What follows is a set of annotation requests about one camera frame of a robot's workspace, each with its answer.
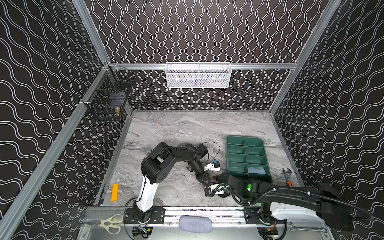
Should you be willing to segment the blue sock orange cuff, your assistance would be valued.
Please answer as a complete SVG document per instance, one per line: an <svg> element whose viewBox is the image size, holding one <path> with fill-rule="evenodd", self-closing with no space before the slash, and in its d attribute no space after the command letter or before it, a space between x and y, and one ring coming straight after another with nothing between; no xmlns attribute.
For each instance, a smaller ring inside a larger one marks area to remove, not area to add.
<svg viewBox="0 0 384 240"><path fill-rule="evenodd" d="M266 175L267 173L263 167L248 166L248 174L250 174L250 175Z"/></svg>

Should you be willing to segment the green compartment tray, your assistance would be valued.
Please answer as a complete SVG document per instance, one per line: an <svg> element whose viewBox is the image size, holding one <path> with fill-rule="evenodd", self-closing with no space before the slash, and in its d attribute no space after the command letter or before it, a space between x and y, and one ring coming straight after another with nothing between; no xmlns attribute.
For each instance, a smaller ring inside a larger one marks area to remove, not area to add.
<svg viewBox="0 0 384 240"><path fill-rule="evenodd" d="M255 179L272 183L264 142L260 138L247 136L227 136L226 138L227 172L243 179ZM248 174L248 166L263 167L266 175Z"/></svg>

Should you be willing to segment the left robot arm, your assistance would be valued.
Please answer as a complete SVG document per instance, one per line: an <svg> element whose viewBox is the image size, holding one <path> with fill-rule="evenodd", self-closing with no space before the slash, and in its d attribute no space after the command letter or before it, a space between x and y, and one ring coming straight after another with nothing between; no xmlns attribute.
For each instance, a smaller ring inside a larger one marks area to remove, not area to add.
<svg viewBox="0 0 384 240"><path fill-rule="evenodd" d="M159 143L141 163L142 187L134 203L134 210L139 215L151 211L159 183L166 179L178 162L186 162L187 169L195 174L198 182L202 184L208 182L210 179L208 171L204 169L201 162L207 154L208 149L204 144L196 147L191 144L184 147L171 147L164 142Z"/></svg>

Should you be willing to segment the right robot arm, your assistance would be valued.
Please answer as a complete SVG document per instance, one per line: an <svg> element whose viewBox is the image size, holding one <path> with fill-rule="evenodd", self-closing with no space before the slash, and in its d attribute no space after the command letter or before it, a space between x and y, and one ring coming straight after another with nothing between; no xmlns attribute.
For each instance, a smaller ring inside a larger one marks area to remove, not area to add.
<svg viewBox="0 0 384 240"><path fill-rule="evenodd" d="M351 232L355 221L369 223L374 220L371 213L348 203L339 191L326 183L295 188L221 174L207 184L205 195L210 198L231 196L237 204L247 208L261 204L255 214L256 222L268 226L274 222L304 221Z"/></svg>

